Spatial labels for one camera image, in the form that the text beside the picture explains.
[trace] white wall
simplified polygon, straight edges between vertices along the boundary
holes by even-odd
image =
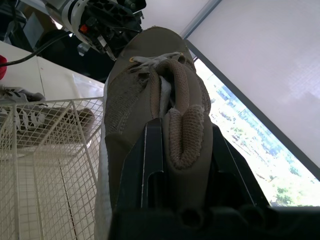
[[[320,167],[319,13],[319,0],[223,0],[188,39]]]
[[[197,16],[202,8],[212,0],[145,0],[142,10],[142,28],[159,26],[180,34]]]

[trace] shoelace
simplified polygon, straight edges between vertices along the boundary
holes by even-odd
[[[182,56],[181,52],[171,52],[165,53],[160,56],[156,57],[144,57],[144,56],[133,56],[130,58],[130,62],[137,62],[140,63],[139,66],[131,68],[131,71],[142,70],[142,71],[149,71],[150,67],[156,67],[160,62],[172,58],[174,56]]]
[[[28,102],[27,97],[24,93],[19,93],[12,90],[5,89],[3,85],[0,85],[0,100],[9,100],[13,102]],[[8,116],[10,109],[5,107],[0,107],[0,114],[3,116]],[[35,114],[34,111],[29,113],[29,116],[26,111],[20,109],[20,114],[22,119],[19,117],[18,111],[15,111],[15,122],[17,130],[21,131],[22,129],[28,130],[30,128],[37,128],[45,122],[45,115],[43,113]]]
[[[9,109],[0,108],[0,115],[8,116]],[[29,115],[26,111],[23,109],[20,109],[20,113],[18,111],[15,111],[15,122],[16,122],[16,128],[17,130],[29,130],[30,128],[37,128],[41,127],[42,124],[45,123],[46,116],[39,112],[37,115],[34,111],[30,111]]]

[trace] red object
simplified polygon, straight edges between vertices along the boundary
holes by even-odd
[[[0,55],[0,64],[5,64],[5,63],[7,63],[7,59],[4,56]],[[7,71],[6,66],[0,67],[0,80],[4,78],[6,71]]]
[[[88,31],[88,27],[87,27],[87,25],[82,25],[81,27],[80,27],[80,31],[81,32],[83,32],[84,34],[86,34],[87,33],[87,31]]]

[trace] sneaker in basket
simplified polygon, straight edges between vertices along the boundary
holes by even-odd
[[[44,138],[43,144],[76,144],[82,142],[80,130],[77,125],[74,110],[69,109],[66,113],[65,107],[46,107],[45,105],[28,103],[45,99],[40,93],[31,93],[22,88],[0,89],[0,103],[26,103],[18,105],[14,112],[16,122],[17,148],[37,146]],[[10,107],[0,107],[0,148],[11,146],[6,138],[10,138],[4,124],[11,111]],[[89,108],[76,110],[84,138],[90,137],[95,116]]]

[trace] wire basket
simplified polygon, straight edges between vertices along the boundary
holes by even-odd
[[[0,239],[91,240],[102,98],[0,105]]]

